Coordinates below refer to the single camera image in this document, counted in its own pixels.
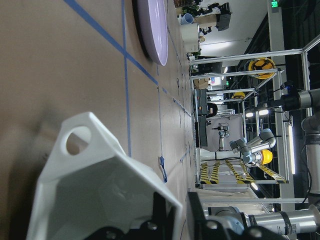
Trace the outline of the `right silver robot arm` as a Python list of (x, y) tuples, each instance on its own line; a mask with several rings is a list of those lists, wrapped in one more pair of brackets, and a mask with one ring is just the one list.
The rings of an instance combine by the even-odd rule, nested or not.
[(303, 90), (282, 95), (280, 99), (258, 105), (258, 110), (281, 107), (283, 111), (312, 108), (314, 114), (301, 122), (305, 132), (306, 158), (312, 176), (312, 186), (308, 194), (309, 208), (289, 212), (267, 214), (245, 214), (235, 207), (210, 207), (209, 217), (227, 220), (234, 231), (261, 226), (279, 235), (312, 233), (320, 229), (320, 90)]

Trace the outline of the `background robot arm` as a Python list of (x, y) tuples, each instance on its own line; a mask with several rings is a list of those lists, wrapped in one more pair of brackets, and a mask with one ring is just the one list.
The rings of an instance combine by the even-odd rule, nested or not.
[(266, 165), (273, 160), (273, 153), (270, 149), (275, 146), (276, 142), (272, 131), (266, 128), (249, 142), (245, 138), (240, 138), (230, 141), (229, 145), (234, 153), (240, 153), (246, 165)]

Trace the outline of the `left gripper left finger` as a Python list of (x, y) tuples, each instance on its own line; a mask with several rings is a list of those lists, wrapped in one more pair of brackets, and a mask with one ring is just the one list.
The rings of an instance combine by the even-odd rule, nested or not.
[(153, 193), (152, 216), (150, 219), (136, 220), (127, 232), (113, 226), (102, 227), (87, 240), (172, 240), (175, 208), (167, 211), (166, 199), (158, 192)]

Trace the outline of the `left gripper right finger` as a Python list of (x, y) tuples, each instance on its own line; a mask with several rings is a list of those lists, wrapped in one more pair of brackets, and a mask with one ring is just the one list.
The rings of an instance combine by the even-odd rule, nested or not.
[(245, 228), (231, 216), (212, 216), (206, 218), (196, 192), (188, 193), (187, 215), (190, 236), (193, 240), (283, 240), (278, 235), (262, 226)]

